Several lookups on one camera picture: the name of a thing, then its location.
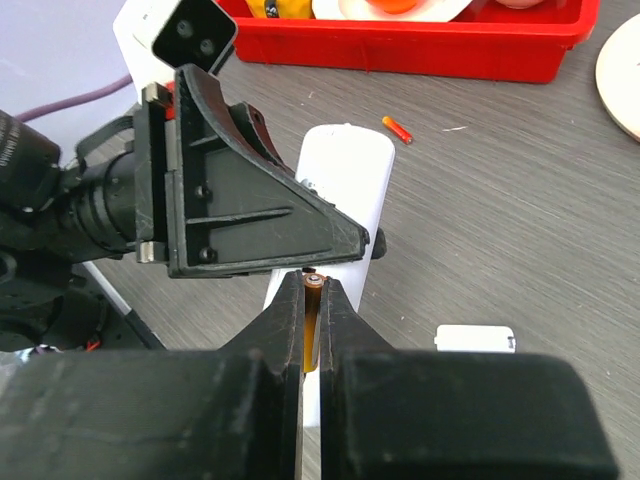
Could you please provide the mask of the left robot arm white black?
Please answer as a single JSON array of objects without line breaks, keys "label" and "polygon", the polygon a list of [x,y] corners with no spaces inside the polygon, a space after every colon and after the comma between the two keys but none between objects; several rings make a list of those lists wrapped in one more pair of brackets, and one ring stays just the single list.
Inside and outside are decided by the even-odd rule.
[{"label": "left robot arm white black", "polygon": [[173,279],[307,269],[386,253],[369,228],[295,180],[261,113],[228,105],[218,79],[180,67],[140,108],[57,144],[1,117],[1,348],[111,348],[116,312],[83,263],[135,254]]}]

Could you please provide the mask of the white battery cover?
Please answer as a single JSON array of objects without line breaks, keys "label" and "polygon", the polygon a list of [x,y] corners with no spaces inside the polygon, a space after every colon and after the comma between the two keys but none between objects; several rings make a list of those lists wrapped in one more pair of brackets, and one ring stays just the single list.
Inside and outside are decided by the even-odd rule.
[{"label": "white battery cover", "polygon": [[507,326],[440,325],[434,344],[446,352],[515,353],[517,342]]}]

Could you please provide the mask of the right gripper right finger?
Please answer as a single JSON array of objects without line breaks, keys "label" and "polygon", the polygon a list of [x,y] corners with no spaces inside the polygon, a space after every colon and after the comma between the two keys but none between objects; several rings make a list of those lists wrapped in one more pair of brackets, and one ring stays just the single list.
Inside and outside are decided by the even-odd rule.
[{"label": "right gripper right finger", "polygon": [[328,279],[319,307],[325,479],[615,479],[585,382],[540,354],[392,347]]}]

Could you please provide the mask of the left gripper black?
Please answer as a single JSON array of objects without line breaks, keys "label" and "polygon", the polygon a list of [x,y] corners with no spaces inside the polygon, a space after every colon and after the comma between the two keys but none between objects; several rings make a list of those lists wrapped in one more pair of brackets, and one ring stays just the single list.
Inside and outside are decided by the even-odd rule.
[{"label": "left gripper black", "polygon": [[223,278],[364,257],[366,228],[299,183],[262,113],[227,106],[219,81],[194,65],[175,72],[167,171],[172,106],[172,90],[151,83],[135,113],[76,145],[84,165],[112,137],[134,134],[74,192],[76,263],[134,252],[143,264],[168,262],[172,278]]}]

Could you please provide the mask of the white remote control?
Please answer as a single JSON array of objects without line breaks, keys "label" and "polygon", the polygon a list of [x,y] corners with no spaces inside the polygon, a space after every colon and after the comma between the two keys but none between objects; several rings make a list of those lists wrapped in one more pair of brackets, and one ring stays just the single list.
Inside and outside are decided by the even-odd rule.
[{"label": "white remote control", "polygon": [[[370,239],[376,240],[394,158],[392,141],[379,132],[350,124],[320,125],[303,139],[296,179],[365,227]],[[333,297],[338,312],[330,319],[338,323],[339,344],[349,349],[390,346],[358,315],[373,248],[369,244],[359,261],[316,268],[344,289]]]}]

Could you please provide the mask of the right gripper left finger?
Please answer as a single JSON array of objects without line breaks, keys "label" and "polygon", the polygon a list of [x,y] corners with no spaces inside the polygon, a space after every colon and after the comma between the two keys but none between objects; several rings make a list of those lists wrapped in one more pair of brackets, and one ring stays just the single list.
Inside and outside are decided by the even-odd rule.
[{"label": "right gripper left finger", "polygon": [[297,479],[305,291],[215,351],[114,350],[30,360],[1,397],[5,479]]}]

